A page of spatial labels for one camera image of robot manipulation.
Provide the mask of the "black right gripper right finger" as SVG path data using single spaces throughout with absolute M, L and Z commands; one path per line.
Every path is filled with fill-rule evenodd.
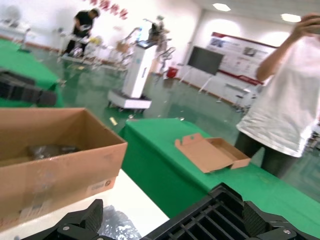
M 243 202 L 243 223 L 251 240 L 317 240 L 293 226 L 284 217 L 260 210 L 252 201 Z

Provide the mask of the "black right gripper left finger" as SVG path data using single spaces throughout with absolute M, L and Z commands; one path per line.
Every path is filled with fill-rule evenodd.
M 25 237 L 25 240 L 104 240 L 98 233 L 103 223 L 103 200 L 95 199 L 88 208 L 67 213 L 54 226 Z

